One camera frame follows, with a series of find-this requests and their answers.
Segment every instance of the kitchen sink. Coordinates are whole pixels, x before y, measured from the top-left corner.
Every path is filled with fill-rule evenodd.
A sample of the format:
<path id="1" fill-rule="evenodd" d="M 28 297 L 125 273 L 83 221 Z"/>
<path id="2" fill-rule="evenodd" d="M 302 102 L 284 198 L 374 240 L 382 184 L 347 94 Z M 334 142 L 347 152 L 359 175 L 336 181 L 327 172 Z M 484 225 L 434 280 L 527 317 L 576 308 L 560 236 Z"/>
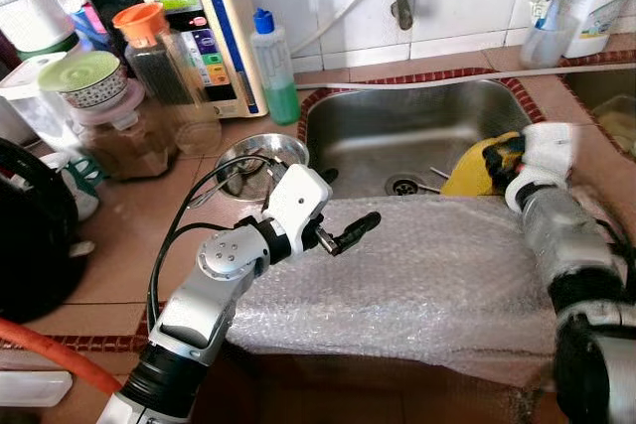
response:
<path id="1" fill-rule="evenodd" d="M 477 141 L 521 130 L 530 118 L 501 83 L 352 91 L 309 112 L 317 171 L 336 169 L 334 198 L 430 194 Z"/>
<path id="2" fill-rule="evenodd" d="M 618 146 L 636 156 L 636 70 L 571 73 L 564 81 Z"/>

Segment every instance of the sink drain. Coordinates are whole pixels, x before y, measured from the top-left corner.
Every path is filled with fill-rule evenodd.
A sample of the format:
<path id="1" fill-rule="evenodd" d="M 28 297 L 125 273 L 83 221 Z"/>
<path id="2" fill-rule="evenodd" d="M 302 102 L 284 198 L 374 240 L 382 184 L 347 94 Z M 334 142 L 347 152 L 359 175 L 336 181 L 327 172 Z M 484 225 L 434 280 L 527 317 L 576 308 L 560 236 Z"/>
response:
<path id="1" fill-rule="evenodd" d="M 397 174 L 391 176 L 385 184 L 385 191 L 389 196 L 412 196 L 418 194 L 422 179 L 411 174 Z"/>

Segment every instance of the blue bottle cap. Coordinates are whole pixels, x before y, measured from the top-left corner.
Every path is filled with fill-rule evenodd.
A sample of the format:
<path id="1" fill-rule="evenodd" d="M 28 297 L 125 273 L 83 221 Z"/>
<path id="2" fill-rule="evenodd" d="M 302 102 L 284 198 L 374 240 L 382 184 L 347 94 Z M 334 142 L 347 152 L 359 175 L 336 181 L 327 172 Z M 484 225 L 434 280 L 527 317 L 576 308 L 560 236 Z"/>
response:
<path id="1" fill-rule="evenodd" d="M 274 16 L 268 10 L 259 8 L 254 13 L 254 25 L 260 34 L 270 34 L 274 31 Z"/>

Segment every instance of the orange lid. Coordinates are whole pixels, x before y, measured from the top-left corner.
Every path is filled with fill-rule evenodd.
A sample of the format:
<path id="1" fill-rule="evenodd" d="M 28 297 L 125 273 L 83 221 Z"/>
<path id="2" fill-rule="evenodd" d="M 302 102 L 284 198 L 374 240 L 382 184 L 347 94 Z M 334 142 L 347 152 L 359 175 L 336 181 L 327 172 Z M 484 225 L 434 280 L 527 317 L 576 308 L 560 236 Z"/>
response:
<path id="1" fill-rule="evenodd" d="M 170 29 L 163 12 L 163 4 L 160 2 L 128 7 L 113 17 L 112 25 L 115 29 L 121 30 L 133 47 L 157 45 L 155 36 Z"/>

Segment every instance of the faucet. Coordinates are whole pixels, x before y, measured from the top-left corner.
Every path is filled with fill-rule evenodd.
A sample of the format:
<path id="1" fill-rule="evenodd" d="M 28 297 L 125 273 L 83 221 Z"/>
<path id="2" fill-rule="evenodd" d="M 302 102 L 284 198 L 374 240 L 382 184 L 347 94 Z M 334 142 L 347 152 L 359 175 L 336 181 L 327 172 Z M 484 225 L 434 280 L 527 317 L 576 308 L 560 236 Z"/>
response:
<path id="1" fill-rule="evenodd" d="M 410 13 L 408 0 L 396 0 L 391 4 L 391 13 L 397 19 L 397 24 L 402 30 L 408 30 L 413 25 L 413 16 Z"/>

